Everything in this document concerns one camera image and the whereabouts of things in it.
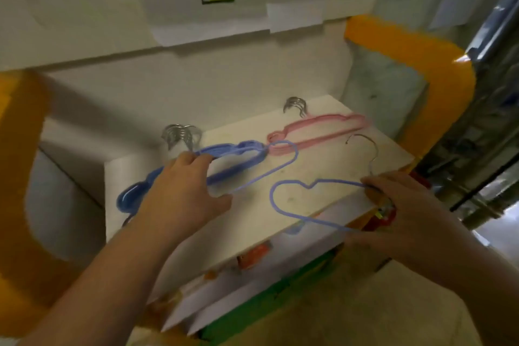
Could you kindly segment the thin blue clothes hanger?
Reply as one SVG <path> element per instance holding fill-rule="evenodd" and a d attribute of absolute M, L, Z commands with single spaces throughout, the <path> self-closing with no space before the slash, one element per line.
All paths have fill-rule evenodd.
<path fill-rule="evenodd" d="M 263 162 L 267 158 L 267 155 L 269 154 L 270 148 L 273 146 L 276 146 L 277 144 L 288 144 L 289 147 L 292 147 L 294 150 L 294 157 L 283 163 L 282 165 L 279 165 L 277 167 L 274 167 L 267 171 L 266 173 L 248 181 L 247 183 L 236 187 L 232 191 L 230 191 L 230 194 L 236 193 L 242 189 L 247 188 L 248 186 L 262 180 L 263 178 L 266 178 L 267 176 L 270 176 L 271 174 L 282 170 L 283 168 L 291 165 L 292 163 L 297 160 L 299 151 L 297 149 L 297 146 L 295 143 L 289 141 L 289 140 L 280 140 L 275 141 L 273 143 L 270 143 L 268 145 L 263 144 L 260 141 L 257 140 L 244 140 L 237 144 L 216 144 L 212 146 L 206 146 L 201 148 L 200 150 L 196 151 L 195 154 L 202 155 L 202 154 L 210 154 L 214 159 L 220 159 L 222 157 L 226 157 L 229 155 L 242 155 L 246 152 L 257 152 L 256 156 L 242 162 L 239 164 L 235 164 L 230 166 L 229 168 L 224 169 L 223 171 L 217 172 L 216 174 L 212 174 L 207 177 L 207 186 L 213 186 L 216 184 L 219 184 L 221 182 L 224 182 L 225 180 L 228 180 L 260 163 Z"/>
<path fill-rule="evenodd" d="M 362 137 L 362 138 L 368 140 L 374 146 L 375 154 L 374 154 L 373 158 L 368 163 L 368 171 L 370 173 L 370 176 L 373 176 L 374 175 L 374 173 L 373 173 L 373 163 L 379 157 L 379 154 L 380 154 L 380 150 L 379 150 L 378 144 L 372 138 L 368 137 L 366 134 L 361 134 L 361 133 L 354 133 L 354 134 L 350 135 L 347 138 L 345 144 L 348 144 L 348 142 L 353 137 Z M 298 149 L 297 149 L 297 145 L 295 143 L 293 143 L 293 142 L 291 142 L 289 140 L 278 140 L 278 141 L 274 141 L 273 145 L 277 145 L 277 144 L 281 144 L 281 143 L 288 144 L 289 146 L 292 146 L 294 148 L 295 158 L 297 158 L 297 156 L 298 156 Z M 295 213 L 292 213 L 292 212 L 284 211 L 278 205 L 276 205 L 276 203 L 275 203 L 274 194 L 276 192 L 276 189 L 278 187 L 282 186 L 282 185 L 299 185 L 299 186 L 303 187 L 305 190 L 311 190 L 318 184 L 350 185 L 350 186 L 355 186 L 355 187 L 360 187 L 360 188 L 367 188 L 368 190 L 373 190 L 373 191 L 375 191 L 377 193 L 380 193 L 380 194 L 382 193 L 382 191 L 379 188 L 377 188 L 377 187 L 375 187 L 373 185 L 363 184 L 361 182 L 344 180 L 344 179 L 317 178 L 313 182 L 311 182 L 310 184 L 306 184 L 306 183 L 304 183 L 304 182 L 302 182 L 300 180 L 296 180 L 296 179 L 285 179 L 285 180 L 279 180 L 279 181 L 277 181 L 276 183 L 274 183 L 271 186 L 270 191 L 269 191 L 270 205 L 277 213 L 279 213 L 279 214 L 281 214 L 283 216 L 289 217 L 289 218 L 297 219 L 298 221 L 302 222 L 303 224 L 323 225 L 323 226 L 330 227 L 330 228 L 332 228 L 334 230 L 340 230 L 340 231 L 345 231 L 345 232 L 353 231 L 354 230 L 353 228 L 348 228 L 347 226 L 340 225 L 340 224 L 337 224 L 335 222 L 331 222 L 331 221 L 327 221 L 327 220 L 321 220 L 321 219 L 314 218 L 314 217 L 311 217 L 311 216 L 310 217 L 308 217 L 308 216 L 301 216 L 301 215 L 298 215 L 298 214 L 295 214 Z M 396 209 L 395 205 L 394 205 L 394 202 L 390 198 L 386 198 L 383 201 L 383 204 L 379 206 L 378 210 L 379 209 L 381 209 L 381 210 L 384 210 L 384 209 L 391 210 L 393 208 Z"/>

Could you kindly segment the orange plastic piece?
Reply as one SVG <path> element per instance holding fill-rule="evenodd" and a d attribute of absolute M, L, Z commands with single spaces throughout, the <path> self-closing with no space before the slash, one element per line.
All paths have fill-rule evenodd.
<path fill-rule="evenodd" d="M 237 257 L 238 267 L 241 270 L 248 270 L 258 264 L 270 251 L 270 242 L 259 244 Z"/>

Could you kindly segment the person's right forearm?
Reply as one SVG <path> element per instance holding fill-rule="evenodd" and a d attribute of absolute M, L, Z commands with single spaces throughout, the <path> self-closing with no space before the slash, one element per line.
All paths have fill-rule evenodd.
<path fill-rule="evenodd" d="M 442 286 L 464 302 L 484 346 L 519 346 L 519 270 L 471 232 L 455 242 Z"/>

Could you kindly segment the red plastic object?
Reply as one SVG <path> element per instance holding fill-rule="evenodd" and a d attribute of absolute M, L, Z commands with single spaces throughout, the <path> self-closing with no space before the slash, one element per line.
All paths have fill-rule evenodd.
<path fill-rule="evenodd" d="M 431 189 L 432 183 L 418 172 L 412 171 L 410 172 L 410 176 L 418 183 L 425 186 L 428 190 Z M 395 219 L 396 215 L 397 213 L 394 208 L 391 210 L 379 209 L 376 213 L 372 214 L 367 223 L 363 226 L 362 231 L 375 231 L 379 227 L 389 226 Z"/>

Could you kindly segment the metal storage rack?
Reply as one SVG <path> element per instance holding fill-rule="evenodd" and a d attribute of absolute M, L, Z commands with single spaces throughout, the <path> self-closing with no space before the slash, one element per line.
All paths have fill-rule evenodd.
<path fill-rule="evenodd" d="M 470 230 L 519 201 L 519 0 L 490 1 L 466 49 L 473 100 L 417 168 Z"/>

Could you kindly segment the stack of blue hangers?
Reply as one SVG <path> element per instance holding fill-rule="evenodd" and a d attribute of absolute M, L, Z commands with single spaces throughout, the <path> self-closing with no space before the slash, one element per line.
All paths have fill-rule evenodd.
<path fill-rule="evenodd" d="M 241 163 L 234 164 L 225 168 L 223 171 L 207 177 L 207 185 L 214 185 L 222 182 L 232 176 L 235 176 L 253 166 L 263 162 L 267 157 L 268 147 L 257 140 L 245 140 L 237 144 L 216 144 L 198 148 L 202 137 L 202 132 L 194 125 L 180 125 L 170 124 L 165 126 L 161 133 L 161 139 L 166 143 L 167 149 L 173 149 L 180 142 L 184 143 L 189 150 L 195 149 L 195 154 L 210 154 L 214 159 L 220 159 L 230 155 L 243 155 L 254 152 L 255 155 Z M 150 172 L 142 181 L 138 181 L 133 185 L 127 187 L 121 192 L 116 199 L 117 209 L 127 214 L 126 220 L 134 216 L 142 203 L 143 198 L 149 192 L 154 184 L 156 178 L 164 170 L 164 167 L 159 167 Z"/>

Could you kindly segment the large white paper sheet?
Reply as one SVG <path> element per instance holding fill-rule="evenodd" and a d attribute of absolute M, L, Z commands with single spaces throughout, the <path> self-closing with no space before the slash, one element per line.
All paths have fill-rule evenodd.
<path fill-rule="evenodd" d="M 156 42 L 165 47 L 269 30 L 266 0 L 203 5 L 201 0 L 139 0 Z"/>

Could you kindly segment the person's left forearm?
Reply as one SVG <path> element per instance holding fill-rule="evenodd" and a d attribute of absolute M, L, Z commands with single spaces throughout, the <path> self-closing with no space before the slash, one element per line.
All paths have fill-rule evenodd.
<path fill-rule="evenodd" d="M 134 218 L 17 346 L 124 346 L 165 261 L 197 228 Z"/>

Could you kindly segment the stack of pink hangers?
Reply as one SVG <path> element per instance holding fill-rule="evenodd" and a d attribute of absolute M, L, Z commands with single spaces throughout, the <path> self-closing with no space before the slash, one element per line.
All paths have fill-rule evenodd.
<path fill-rule="evenodd" d="M 273 131 L 267 135 L 267 144 L 270 145 L 269 153 L 271 155 L 285 155 L 293 153 L 295 150 L 304 150 L 341 136 L 356 133 L 368 126 L 366 117 L 358 113 L 328 113 L 311 115 L 308 112 L 307 102 L 297 96 L 289 97 L 285 101 L 283 105 L 283 113 L 286 113 L 289 108 L 297 108 L 300 111 L 300 120 L 292 122 L 284 126 L 281 130 Z M 355 122 L 355 125 L 334 133 L 309 138 L 299 142 L 293 142 L 292 144 L 282 143 L 282 141 L 287 141 L 287 136 L 290 133 L 325 122 Z"/>

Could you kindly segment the orange padded frame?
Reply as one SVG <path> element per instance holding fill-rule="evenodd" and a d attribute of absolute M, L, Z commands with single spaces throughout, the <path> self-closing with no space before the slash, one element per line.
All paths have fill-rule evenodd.
<path fill-rule="evenodd" d="M 370 15 L 348 18 L 344 37 L 419 72 L 427 100 L 398 144 L 410 172 L 459 119 L 475 90 L 470 59 L 455 44 L 409 32 Z M 29 332 L 79 272 L 45 251 L 25 219 L 24 197 L 50 92 L 30 70 L 0 72 L 0 337 Z"/>

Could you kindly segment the person's left hand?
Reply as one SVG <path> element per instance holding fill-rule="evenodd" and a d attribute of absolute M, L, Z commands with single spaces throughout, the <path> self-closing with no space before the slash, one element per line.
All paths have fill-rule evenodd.
<path fill-rule="evenodd" d="M 202 218 L 202 196 L 210 195 L 206 179 L 212 161 L 209 154 L 178 155 L 156 178 L 130 225 L 172 246 L 199 231 L 210 222 Z"/>

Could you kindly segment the person's right hand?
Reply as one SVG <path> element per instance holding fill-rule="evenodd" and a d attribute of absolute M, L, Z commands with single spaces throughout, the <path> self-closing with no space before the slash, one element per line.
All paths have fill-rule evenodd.
<path fill-rule="evenodd" d="M 361 179 L 379 188 L 395 205 L 396 217 L 387 229 L 382 253 L 438 284 L 455 239 L 468 231 L 427 188 L 405 172 L 386 172 Z"/>

